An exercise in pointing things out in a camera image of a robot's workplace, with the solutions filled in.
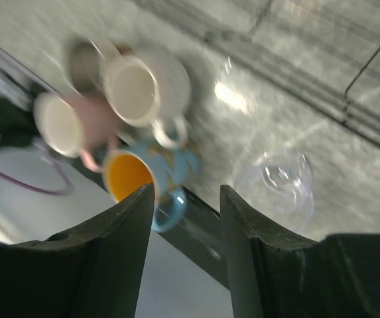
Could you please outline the blue butterfly mug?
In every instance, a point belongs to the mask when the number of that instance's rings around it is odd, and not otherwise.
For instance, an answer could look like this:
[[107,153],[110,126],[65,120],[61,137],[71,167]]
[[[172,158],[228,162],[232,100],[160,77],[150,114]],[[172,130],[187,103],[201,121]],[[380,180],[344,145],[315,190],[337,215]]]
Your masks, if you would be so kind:
[[152,183],[155,191],[152,230],[165,233],[183,218],[187,200],[182,186],[199,171],[199,152],[192,141],[172,150],[149,141],[110,152],[103,162],[102,178],[117,203]]

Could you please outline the beige mug white inside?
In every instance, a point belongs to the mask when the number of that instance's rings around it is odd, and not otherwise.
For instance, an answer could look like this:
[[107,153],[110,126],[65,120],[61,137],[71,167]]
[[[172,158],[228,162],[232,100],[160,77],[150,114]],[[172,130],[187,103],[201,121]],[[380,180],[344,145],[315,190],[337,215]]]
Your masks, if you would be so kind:
[[161,48],[144,48],[110,61],[103,90],[114,112],[132,127],[152,127],[164,148],[188,141],[184,114],[190,106],[190,78],[178,58]]

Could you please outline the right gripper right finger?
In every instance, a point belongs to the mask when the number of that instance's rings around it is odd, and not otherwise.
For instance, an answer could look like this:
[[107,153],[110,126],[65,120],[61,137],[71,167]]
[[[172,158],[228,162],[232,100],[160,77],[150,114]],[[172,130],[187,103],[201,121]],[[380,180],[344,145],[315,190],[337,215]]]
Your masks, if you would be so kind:
[[380,317],[380,234],[304,238],[220,189],[235,317]]

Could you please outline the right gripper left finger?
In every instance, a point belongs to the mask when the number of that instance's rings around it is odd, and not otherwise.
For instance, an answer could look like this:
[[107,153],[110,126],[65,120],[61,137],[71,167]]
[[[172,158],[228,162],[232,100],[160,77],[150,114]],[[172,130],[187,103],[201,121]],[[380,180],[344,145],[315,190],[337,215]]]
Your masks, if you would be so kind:
[[44,241],[0,242],[0,317],[134,317],[155,191]]

